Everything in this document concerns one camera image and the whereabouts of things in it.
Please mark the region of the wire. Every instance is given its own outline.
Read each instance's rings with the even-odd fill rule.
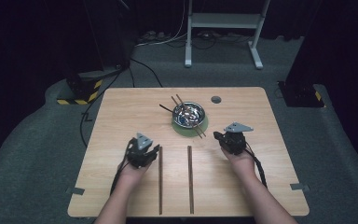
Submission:
[[[119,167],[117,168],[117,172],[115,174],[115,178],[113,179],[112,188],[110,189],[110,194],[113,193],[113,191],[116,188],[116,184],[118,182],[118,179],[120,178],[121,172],[124,170],[124,168],[130,163],[128,161],[126,164],[124,164],[124,161],[126,161],[127,155],[129,154],[130,145],[132,145],[132,142],[135,141],[134,138],[130,140],[130,142],[127,144],[126,151],[124,152],[123,161],[120,163]]]
[[[185,42],[185,44],[183,44],[183,45],[180,45],[180,46],[174,46],[174,45],[172,45],[172,44],[169,44],[169,43],[166,43],[166,45],[168,45],[168,46],[170,46],[170,47],[172,47],[172,48],[182,48],[182,47],[184,47],[185,45],[186,45],[186,42]]]
[[[197,47],[194,43],[191,44],[195,49],[210,49],[211,47],[213,47],[214,45],[216,44],[216,38],[213,38],[213,43],[211,46],[207,47],[207,48],[200,48],[200,47]]]
[[[134,79],[133,79],[133,73],[132,73],[130,67],[129,67],[129,70],[130,70],[130,75],[131,75],[131,79],[132,79],[132,86],[133,86],[133,88],[135,88],[135,81],[134,81]]]
[[[152,73],[154,74],[154,76],[155,76],[155,78],[156,78],[156,80],[157,80],[159,86],[160,86],[161,88],[163,88],[161,82],[159,81],[158,76],[156,75],[155,71],[153,71],[153,69],[151,69],[149,66],[147,66],[147,65],[144,64],[144,63],[141,63],[141,62],[136,61],[136,60],[133,59],[133,58],[130,58],[130,60],[131,60],[131,61],[134,61],[134,62],[136,62],[136,63],[139,63],[139,64],[145,66],[146,68],[148,68],[150,71],[152,71]]]
[[[84,121],[84,118],[89,114],[88,112],[89,112],[90,108],[94,105],[94,103],[98,100],[98,98],[100,98],[100,96],[103,95],[103,94],[105,93],[105,91],[110,88],[110,86],[112,86],[112,84],[116,81],[116,79],[120,76],[120,74],[121,74],[121,72],[118,73],[118,74],[116,75],[116,77],[113,79],[113,81],[106,87],[106,89],[104,89],[104,90],[91,102],[91,104],[89,104],[89,107],[87,107],[86,112],[83,113],[82,119],[81,119],[81,121],[80,121],[80,136],[81,136],[81,140],[82,140],[82,142],[83,142],[83,144],[84,144],[85,147],[87,147],[88,144],[86,143],[86,140],[84,139],[84,135],[83,135],[83,121]]]
[[[181,36],[176,37],[174,40],[178,40],[178,39],[180,39],[180,38],[183,38],[185,35],[187,35],[187,32],[186,32],[185,34],[181,35]]]
[[[175,40],[176,37],[179,36],[179,34],[180,34],[181,30],[182,30],[183,22],[184,22],[184,20],[185,20],[185,12],[186,12],[186,0],[183,0],[182,21],[181,21],[181,23],[180,23],[180,27],[179,27],[179,29],[178,29],[178,32],[176,33],[176,35],[175,35],[173,38],[168,39],[168,40],[165,40],[165,41],[161,41],[161,42],[138,44],[138,45],[135,45],[135,47],[140,47],[140,46],[145,46],[145,45],[165,44],[165,43],[169,43],[169,42]]]
[[[226,42],[226,43],[240,43],[240,42],[246,42],[248,41],[250,38],[252,38],[252,36],[245,36],[245,35],[235,35],[235,36],[229,36],[229,35],[224,35],[224,36],[220,36],[217,37],[219,40],[219,42]],[[236,40],[222,40],[221,38],[237,38]]]
[[[266,176],[265,176],[265,174],[264,174],[263,167],[261,166],[261,162],[260,162],[260,160],[255,156],[255,154],[254,154],[254,152],[252,151],[252,148],[251,148],[251,146],[249,145],[249,143],[246,142],[246,146],[248,146],[249,149],[251,149],[251,151],[249,151],[248,149],[245,149],[244,151],[247,152],[249,155],[251,155],[251,157],[254,159],[255,165],[257,166],[258,173],[260,174],[261,183],[263,183],[263,185],[264,185],[264,186],[266,187],[266,189],[267,189],[268,187],[267,187]]]

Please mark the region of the black cable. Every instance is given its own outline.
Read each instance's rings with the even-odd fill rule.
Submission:
[[[172,45],[172,44],[169,44],[169,43],[166,43],[166,45],[168,45],[168,46],[170,46],[170,47],[172,47],[172,48],[182,48],[182,47],[184,47],[185,45],[186,45],[186,42],[185,42],[185,44],[183,44],[183,45],[180,45],[180,46],[174,46],[174,45]]]
[[[105,93],[105,91],[107,89],[109,89],[110,86],[112,86],[112,84],[116,81],[116,79],[120,76],[121,72],[118,73],[116,75],[116,77],[113,79],[113,81],[106,87],[106,89],[103,90],[103,92],[101,92],[92,102],[91,104],[89,104],[89,107],[86,109],[86,112],[83,113],[83,116],[82,116],[82,119],[80,121],[80,136],[81,136],[81,140],[84,144],[85,147],[87,147],[87,143],[86,143],[86,140],[84,139],[84,135],[83,135],[83,121],[84,121],[84,118],[88,115],[88,112],[90,110],[90,108],[94,105],[94,103],[98,100],[98,98],[100,98],[101,95],[103,95]]]
[[[216,38],[213,37],[213,43],[211,46],[207,47],[207,48],[200,48],[200,47],[197,47],[197,45],[195,45],[194,43],[191,43],[191,46],[194,47],[195,49],[210,49],[211,47],[213,47],[214,45],[216,44]]]
[[[112,188],[110,189],[110,194],[109,195],[112,195],[113,190],[115,190],[116,184],[118,182],[118,179],[120,178],[121,172],[123,171],[124,167],[126,167],[130,163],[130,162],[127,162],[127,164],[124,165],[124,161],[126,160],[129,146],[130,146],[130,143],[127,145],[127,149],[126,149],[126,151],[124,153],[123,161],[121,162],[121,164],[117,168],[117,172],[115,174],[115,178],[113,179]]]
[[[237,38],[236,40],[219,40],[218,42],[226,42],[226,43],[241,43],[241,42],[245,42],[248,41],[250,38],[252,38],[252,36],[247,36],[247,38],[240,40],[241,38],[243,38],[245,36],[243,35],[238,35],[238,36],[228,36],[228,35],[224,35],[221,37],[217,37],[218,39],[220,38]]]
[[[155,71],[153,71],[153,69],[151,69],[149,66],[147,66],[147,65],[144,64],[144,63],[141,63],[141,62],[138,62],[138,61],[134,60],[133,58],[130,58],[130,60],[131,60],[131,61],[134,61],[134,62],[136,62],[136,63],[139,63],[139,64],[145,66],[146,68],[148,68],[150,71],[152,71],[152,73],[154,74],[154,76],[155,76],[155,78],[156,78],[156,80],[157,80],[159,86],[160,86],[161,88],[163,88],[161,82],[160,82],[159,79],[158,79],[158,76],[156,75]]]
[[[254,159],[255,161],[255,165],[257,166],[257,170],[258,170],[258,173],[260,174],[260,178],[261,178],[261,183],[263,183],[263,185],[266,187],[266,189],[268,188],[267,187],[267,181],[266,181],[266,176],[264,174],[264,170],[263,170],[263,167],[261,166],[261,162],[260,160],[255,156],[254,152],[252,151],[252,148],[251,146],[246,143],[246,145],[251,149],[251,151],[245,149],[244,151],[247,152],[249,155],[251,155],[251,157]]]
[[[132,73],[130,67],[129,67],[129,70],[130,70],[130,75],[131,75],[131,79],[132,79],[132,86],[133,86],[133,88],[135,88],[135,80],[133,79],[133,73]]]
[[[176,33],[176,35],[172,38],[168,38],[167,40],[161,41],[161,42],[154,42],[154,43],[143,43],[143,44],[138,44],[135,47],[139,47],[139,46],[146,46],[146,45],[157,45],[157,44],[165,44],[168,42],[171,42],[173,40],[176,39],[177,36],[179,36],[180,32],[182,31],[182,27],[185,21],[185,14],[186,14],[186,0],[183,0],[183,13],[182,13],[182,20],[180,23],[180,27],[178,29],[178,32]]]

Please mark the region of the stand leg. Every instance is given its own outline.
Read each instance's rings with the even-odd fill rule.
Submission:
[[[191,15],[192,15],[193,0],[188,1],[188,19],[187,19],[187,41],[186,41],[186,55],[185,67],[191,67]]]
[[[252,47],[253,43],[254,43],[254,42],[249,41],[249,42],[248,42],[248,45],[249,45],[249,49],[251,50],[252,57],[253,57],[253,59],[254,59],[254,61],[255,61],[255,67],[256,67],[257,69],[263,69],[263,64],[261,63],[260,56],[258,56],[257,49]]]
[[[264,25],[264,20],[265,20],[266,15],[267,15],[267,10],[269,8],[269,1],[270,0],[266,0],[265,3],[264,3],[263,10],[262,10],[262,12],[260,14],[260,19],[259,19],[258,24],[257,24],[257,28],[255,29],[255,38],[254,38],[254,40],[248,42],[249,49],[251,50],[252,57],[254,58],[254,61],[255,61],[255,67],[257,69],[263,69],[263,64],[261,63],[260,56],[258,55],[256,46],[257,46],[258,38],[260,37],[261,29],[263,28],[263,25]]]

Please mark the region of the gray carpet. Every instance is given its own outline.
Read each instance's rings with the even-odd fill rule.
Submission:
[[[324,86],[315,85],[325,108],[287,107],[277,85],[285,80],[302,40],[261,39],[264,64],[256,70],[245,42],[219,41],[209,49],[193,49],[193,66],[184,68],[185,49],[167,45],[138,47],[132,58],[156,72],[163,87],[248,87],[266,90],[283,140],[305,192],[310,213],[300,223],[358,223],[358,155],[344,133]],[[183,42],[172,43],[180,46]],[[212,42],[194,41],[198,48]],[[131,62],[136,88],[158,87],[153,73]],[[113,77],[103,81],[103,89]],[[0,223],[92,223],[93,218],[67,215],[85,155],[79,131],[87,105],[58,105],[60,81],[46,91],[46,104],[25,118],[0,149]],[[132,87],[129,70],[111,88]],[[83,124],[90,138],[101,98]],[[130,218],[129,223],[247,223],[249,218]]]

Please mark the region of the gray tape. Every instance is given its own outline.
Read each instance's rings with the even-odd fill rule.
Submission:
[[[78,195],[83,195],[84,193],[84,189],[78,189],[78,188],[68,188],[66,189],[67,194],[78,194]]]
[[[308,185],[303,185],[303,184],[290,184],[290,187],[292,188],[292,190],[298,190],[298,189],[302,189],[304,192],[310,191],[310,186]]]

